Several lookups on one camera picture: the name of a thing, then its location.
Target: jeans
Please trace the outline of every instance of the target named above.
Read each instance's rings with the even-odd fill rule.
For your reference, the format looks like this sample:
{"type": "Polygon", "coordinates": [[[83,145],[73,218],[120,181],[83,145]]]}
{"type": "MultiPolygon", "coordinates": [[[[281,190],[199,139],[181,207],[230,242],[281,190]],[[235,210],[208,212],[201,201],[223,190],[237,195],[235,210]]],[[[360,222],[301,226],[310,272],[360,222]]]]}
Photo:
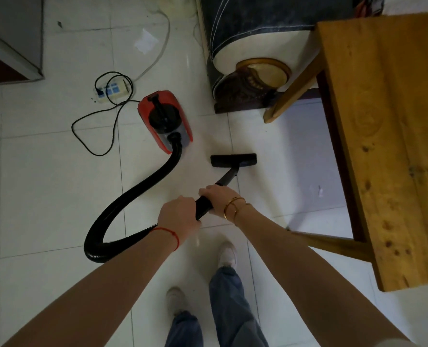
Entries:
{"type": "MultiPolygon", "coordinates": [[[[221,267],[209,283],[212,315],[220,347],[269,347],[251,313],[240,277],[233,268],[221,267]]],[[[165,347],[202,347],[198,319],[185,311],[174,318],[165,347]]]]}

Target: person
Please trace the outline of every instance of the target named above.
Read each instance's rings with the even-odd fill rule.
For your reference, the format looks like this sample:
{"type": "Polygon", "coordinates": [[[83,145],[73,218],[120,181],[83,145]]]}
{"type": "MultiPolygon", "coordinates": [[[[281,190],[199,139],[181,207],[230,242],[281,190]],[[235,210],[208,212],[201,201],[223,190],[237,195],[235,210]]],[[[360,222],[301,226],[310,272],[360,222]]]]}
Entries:
{"type": "MultiPolygon", "coordinates": [[[[414,346],[379,310],[302,239],[259,213],[226,186],[200,189],[212,212],[240,228],[294,303],[322,347],[414,346]]],[[[34,317],[5,344],[104,346],[167,257],[200,228],[193,198],[166,203],[158,229],[95,269],[34,317]]],[[[209,293],[221,347],[268,347],[251,313],[233,245],[222,245],[209,293]]],[[[178,288],[167,293],[174,315],[166,347],[203,345],[202,332],[178,288]]]]}

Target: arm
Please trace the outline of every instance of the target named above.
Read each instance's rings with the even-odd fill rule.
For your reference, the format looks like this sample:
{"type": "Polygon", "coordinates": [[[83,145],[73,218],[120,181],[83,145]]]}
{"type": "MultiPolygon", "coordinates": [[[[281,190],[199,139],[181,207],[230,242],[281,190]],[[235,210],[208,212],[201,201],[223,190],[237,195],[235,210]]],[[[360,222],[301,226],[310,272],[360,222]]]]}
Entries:
{"type": "MultiPolygon", "coordinates": [[[[223,216],[225,205],[238,196],[225,186],[199,190],[213,212],[223,216]]],[[[234,221],[257,250],[267,268],[292,300],[322,347],[373,347],[388,339],[408,340],[379,310],[327,261],[251,205],[238,199],[229,206],[234,221]]]]}
{"type": "MultiPolygon", "coordinates": [[[[201,225],[193,198],[166,203],[158,226],[176,232],[180,244],[201,225]]],[[[177,246],[156,230],[95,269],[21,328],[4,346],[104,346],[177,246]]]]}

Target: black corrugated hose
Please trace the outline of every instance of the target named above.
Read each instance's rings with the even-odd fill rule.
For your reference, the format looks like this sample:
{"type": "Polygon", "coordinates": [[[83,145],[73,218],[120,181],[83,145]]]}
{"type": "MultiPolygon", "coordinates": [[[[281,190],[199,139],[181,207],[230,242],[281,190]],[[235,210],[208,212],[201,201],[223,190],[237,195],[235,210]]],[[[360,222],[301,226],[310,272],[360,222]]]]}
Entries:
{"type": "Polygon", "coordinates": [[[108,227],[115,217],[125,208],[125,206],[164,179],[179,162],[180,157],[182,156],[180,133],[172,133],[168,136],[168,140],[172,145],[172,154],[167,162],[144,181],[119,196],[101,213],[97,220],[95,220],[95,223],[90,228],[84,242],[85,255],[91,261],[97,263],[107,262],[114,256],[143,239],[154,227],[156,227],[157,224],[124,239],[103,243],[103,238],[108,227]]]}

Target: gold bracelet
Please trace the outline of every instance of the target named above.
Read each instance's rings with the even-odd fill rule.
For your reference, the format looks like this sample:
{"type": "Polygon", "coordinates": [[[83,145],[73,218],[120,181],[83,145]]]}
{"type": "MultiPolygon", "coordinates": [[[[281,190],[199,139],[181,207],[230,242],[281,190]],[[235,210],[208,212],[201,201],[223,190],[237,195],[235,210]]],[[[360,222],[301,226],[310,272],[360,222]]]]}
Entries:
{"type": "Polygon", "coordinates": [[[233,201],[236,201],[236,200],[239,200],[239,199],[243,199],[244,200],[244,197],[241,197],[241,196],[236,196],[236,197],[234,197],[234,198],[232,198],[231,200],[230,200],[230,202],[229,203],[227,203],[227,205],[225,206],[225,208],[224,208],[224,218],[225,218],[225,220],[228,220],[227,219],[227,208],[228,208],[228,206],[230,205],[230,204],[232,204],[232,202],[233,201]]]}
{"type": "MultiPolygon", "coordinates": [[[[246,206],[251,206],[251,204],[250,203],[246,203],[240,210],[242,210],[244,207],[246,207],[246,206]]],[[[233,224],[234,224],[234,226],[236,226],[236,227],[238,227],[238,225],[236,225],[236,223],[235,223],[235,219],[237,218],[237,214],[238,214],[238,212],[240,211],[238,208],[237,208],[237,211],[235,212],[235,215],[233,216],[233,224]]]]}

